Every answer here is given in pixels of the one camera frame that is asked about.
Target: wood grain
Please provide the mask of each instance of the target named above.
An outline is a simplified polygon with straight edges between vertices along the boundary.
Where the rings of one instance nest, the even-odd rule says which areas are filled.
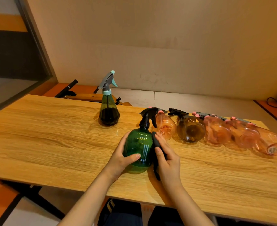
[[[102,126],[99,108],[94,102],[26,95],[1,110],[0,178],[86,190],[121,137],[141,120],[142,108],[118,105],[119,122]],[[277,157],[176,138],[169,144],[181,156],[185,189],[203,211],[277,224]],[[122,174],[107,195],[171,205],[152,168]]]

